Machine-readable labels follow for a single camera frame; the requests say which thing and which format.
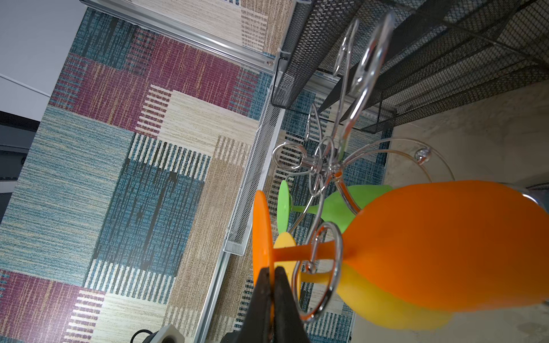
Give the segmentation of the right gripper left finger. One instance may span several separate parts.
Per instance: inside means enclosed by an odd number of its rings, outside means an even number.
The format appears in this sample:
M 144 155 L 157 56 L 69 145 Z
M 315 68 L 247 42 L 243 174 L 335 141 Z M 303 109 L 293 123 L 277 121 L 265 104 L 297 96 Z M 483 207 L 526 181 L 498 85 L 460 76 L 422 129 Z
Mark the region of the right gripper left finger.
M 270 270 L 262 268 L 240 331 L 227 333 L 221 342 L 268 343 L 271 332 L 272 286 Z

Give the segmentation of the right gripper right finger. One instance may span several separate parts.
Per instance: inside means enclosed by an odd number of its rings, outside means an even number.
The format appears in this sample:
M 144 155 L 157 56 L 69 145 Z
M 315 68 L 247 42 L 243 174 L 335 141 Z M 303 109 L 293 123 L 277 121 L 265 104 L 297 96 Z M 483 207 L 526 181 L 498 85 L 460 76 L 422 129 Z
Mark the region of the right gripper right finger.
M 310 343 L 283 267 L 274 270 L 274 342 Z

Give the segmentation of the chrome wine glass rack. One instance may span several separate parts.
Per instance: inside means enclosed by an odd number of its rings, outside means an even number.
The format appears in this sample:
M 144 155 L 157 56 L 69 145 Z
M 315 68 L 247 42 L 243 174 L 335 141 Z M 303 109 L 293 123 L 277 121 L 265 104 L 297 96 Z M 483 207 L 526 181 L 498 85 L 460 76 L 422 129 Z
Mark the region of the chrome wine glass rack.
M 309 312 L 304 312 L 302 309 L 297 310 L 303 322 L 315 321 L 325 311 L 333 294 L 337 294 L 337 286 L 340 283 L 342 265 L 344 264 L 343 233 L 349 230 L 350 225 L 341 233 L 335 223 L 323 221 L 321 214 L 325 199 L 335 191 L 339 191 L 355 218 L 362 210 L 349 193 L 348 186 L 343 179 L 343 172 L 355 160 L 373 154 L 374 151 L 365 145 L 346 156 L 345 149 L 355 123 L 373 93 L 373 88 L 389 50 L 394 25 L 395 13 L 392 10 L 387 11 L 375 27 L 363 57 L 355 67 L 351 67 L 353 44 L 360 26 L 358 19 L 353 20 L 340 45 L 333 72 L 337 74 L 340 69 L 345 70 L 341 88 L 337 94 L 341 99 L 344 99 L 348 93 L 354 94 L 355 101 L 348 109 L 338 108 L 332 134 L 329 137 L 319 136 L 320 142 L 313 156 L 308 156 L 304 151 L 299 164 L 285 166 L 279 157 L 279 151 L 287 144 L 280 144 L 274 148 L 272 153 L 275 164 L 291 175 L 307 174 L 310 182 L 310 195 L 312 199 L 319 200 L 315 220 L 307 236 L 307 246 L 313 250 L 311 257 L 309 260 L 295 261 L 289 278 L 296 302 L 300 300 L 302 282 L 324 282 L 327 285 L 317 307 Z

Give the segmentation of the orange back wine glass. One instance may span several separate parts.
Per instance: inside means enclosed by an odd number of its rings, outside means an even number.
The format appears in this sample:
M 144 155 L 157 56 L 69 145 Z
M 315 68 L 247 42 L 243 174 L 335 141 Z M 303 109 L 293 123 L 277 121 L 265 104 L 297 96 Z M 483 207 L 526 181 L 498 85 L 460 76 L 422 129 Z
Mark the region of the orange back wine glass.
M 253 205 L 253 272 L 276 262 L 333 260 L 393 297 L 430 310 L 472 312 L 548 299 L 548 213 L 504 184 L 456 181 L 392 190 L 331 242 L 274 248 L 266 196 Z

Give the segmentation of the amber yellow wine glass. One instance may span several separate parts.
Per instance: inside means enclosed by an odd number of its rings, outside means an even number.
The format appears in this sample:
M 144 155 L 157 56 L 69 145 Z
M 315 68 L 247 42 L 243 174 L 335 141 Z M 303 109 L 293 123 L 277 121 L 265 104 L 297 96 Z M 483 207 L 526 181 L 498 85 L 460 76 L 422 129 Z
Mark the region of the amber yellow wine glass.
M 436 330 L 449 323 L 453 314 L 407 303 L 364 279 L 347 264 L 337 294 L 360 317 L 392 330 Z

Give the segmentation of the green wine glass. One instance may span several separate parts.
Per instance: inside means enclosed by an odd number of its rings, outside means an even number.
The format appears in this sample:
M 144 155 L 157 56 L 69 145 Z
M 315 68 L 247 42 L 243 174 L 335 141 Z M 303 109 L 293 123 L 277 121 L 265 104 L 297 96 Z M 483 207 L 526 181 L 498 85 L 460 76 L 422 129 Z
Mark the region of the green wine glass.
M 353 185 L 348 187 L 349 193 L 361 209 L 392 189 L 390 185 Z M 283 180 L 277 200 L 278 232 L 282 233 L 288 230 L 291 212 L 304 212 L 304 210 L 305 206 L 293 205 L 289 186 Z M 335 191 L 325 199 L 321 218 L 325 222 L 335 223 L 343 233 L 354 220 L 355 215 L 349 210 L 339 191 Z

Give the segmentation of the white mesh wall basket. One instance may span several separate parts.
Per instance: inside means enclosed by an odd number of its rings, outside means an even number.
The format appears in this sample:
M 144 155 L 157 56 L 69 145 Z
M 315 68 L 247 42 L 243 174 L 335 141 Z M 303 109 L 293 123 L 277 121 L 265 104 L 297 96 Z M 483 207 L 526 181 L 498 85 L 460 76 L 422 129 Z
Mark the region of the white mesh wall basket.
M 265 186 L 285 111 L 267 102 L 251 148 L 237 201 L 230 219 L 223 250 L 243 256 L 252 233 L 252 209 L 256 191 Z

